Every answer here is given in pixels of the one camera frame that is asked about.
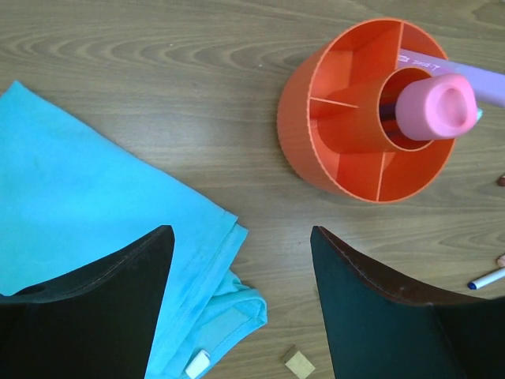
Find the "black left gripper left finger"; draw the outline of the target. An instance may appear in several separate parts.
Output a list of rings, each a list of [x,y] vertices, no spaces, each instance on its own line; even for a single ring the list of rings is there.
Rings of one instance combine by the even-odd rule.
[[[127,247],[1,297],[3,378],[142,378],[174,250],[161,226]]]

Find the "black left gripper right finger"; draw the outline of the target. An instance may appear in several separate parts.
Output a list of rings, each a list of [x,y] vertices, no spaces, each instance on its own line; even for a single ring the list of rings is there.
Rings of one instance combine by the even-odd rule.
[[[423,283],[324,227],[310,245],[337,378],[503,377],[503,298]]]

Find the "orange round desk organizer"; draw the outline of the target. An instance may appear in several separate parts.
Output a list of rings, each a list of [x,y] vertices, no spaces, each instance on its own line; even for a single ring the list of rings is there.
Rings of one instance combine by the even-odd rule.
[[[378,18],[345,30],[307,58],[286,82],[277,130],[282,152],[306,182],[369,203],[403,201],[443,170],[452,139],[412,141],[380,107],[394,103],[421,68],[399,68],[401,49],[446,58],[408,21]]]

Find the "purple highlighter pen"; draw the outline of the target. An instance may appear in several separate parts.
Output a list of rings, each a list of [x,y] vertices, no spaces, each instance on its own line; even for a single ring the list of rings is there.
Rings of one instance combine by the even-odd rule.
[[[501,73],[401,49],[398,55],[398,68],[407,66],[425,69],[433,76],[448,73],[463,75],[470,83],[478,101],[504,107],[504,75]]]

